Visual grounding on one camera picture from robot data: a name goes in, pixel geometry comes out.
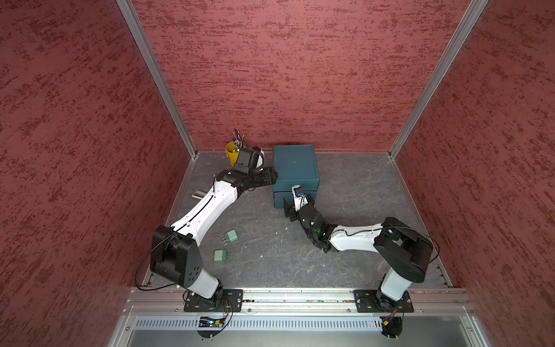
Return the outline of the teal drawer cabinet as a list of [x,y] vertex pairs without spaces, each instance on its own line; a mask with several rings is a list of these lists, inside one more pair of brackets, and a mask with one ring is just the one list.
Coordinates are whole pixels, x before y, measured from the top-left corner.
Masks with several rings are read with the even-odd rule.
[[284,200],[293,204],[292,187],[300,185],[315,200],[320,184],[313,145],[277,145],[273,148],[273,168],[278,179],[273,186],[274,208],[282,210]]

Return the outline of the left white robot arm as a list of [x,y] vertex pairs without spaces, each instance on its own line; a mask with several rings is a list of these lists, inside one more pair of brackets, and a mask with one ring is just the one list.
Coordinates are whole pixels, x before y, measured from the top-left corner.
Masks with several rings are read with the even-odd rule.
[[272,167],[224,170],[212,181],[208,193],[185,216],[171,226],[160,226],[153,235],[150,270],[200,298],[218,303],[221,281],[204,268],[199,246],[220,215],[241,195],[258,187],[272,186],[278,173]]

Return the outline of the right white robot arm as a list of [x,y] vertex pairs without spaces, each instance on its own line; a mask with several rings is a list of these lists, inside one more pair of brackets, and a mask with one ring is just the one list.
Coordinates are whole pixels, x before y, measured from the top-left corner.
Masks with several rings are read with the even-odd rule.
[[380,309],[393,311],[409,287],[423,283],[436,252],[433,241],[397,218],[387,217],[372,226],[330,224],[306,198],[283,203],[285,217],[298,221],[311,243],[319,250],[361,251],[379,254],[390,266],[375,295]]

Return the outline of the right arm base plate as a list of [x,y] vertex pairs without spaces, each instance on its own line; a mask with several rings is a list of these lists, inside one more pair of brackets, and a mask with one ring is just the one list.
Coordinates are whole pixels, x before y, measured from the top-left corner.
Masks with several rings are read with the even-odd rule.
[[407,291],[399,300],[390,299],[379,290],[354,290],[354,303],[358,313],[414,313],[412,300]]

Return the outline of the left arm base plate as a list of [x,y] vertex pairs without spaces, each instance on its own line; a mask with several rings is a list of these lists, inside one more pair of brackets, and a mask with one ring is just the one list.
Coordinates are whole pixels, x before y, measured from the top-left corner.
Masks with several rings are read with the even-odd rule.
[[218,289],[215,296],[206,299],[191,291],[184,297],[185,312],[241,312],[244,291],[241,289]]

